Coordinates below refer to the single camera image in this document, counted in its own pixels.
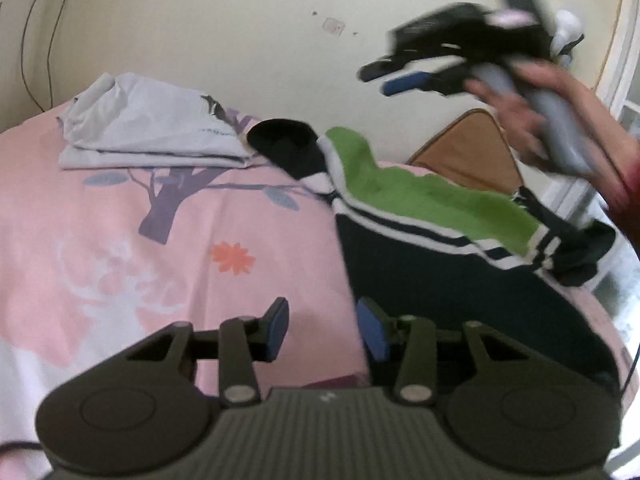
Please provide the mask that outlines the person right hand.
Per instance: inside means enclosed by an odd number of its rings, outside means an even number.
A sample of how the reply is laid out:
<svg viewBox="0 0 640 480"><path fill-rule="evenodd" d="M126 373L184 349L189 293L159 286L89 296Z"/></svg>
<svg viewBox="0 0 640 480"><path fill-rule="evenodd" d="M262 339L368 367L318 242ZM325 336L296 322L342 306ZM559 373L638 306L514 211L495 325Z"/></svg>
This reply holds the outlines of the person right hand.
<svg viewBox="0 0 640 480"><path fill-rule="evenodd" d="M464 88L494 109L522 162L587 181L613 210L639 206L639 140L569 72L513 61L474 70Z"/></svg>

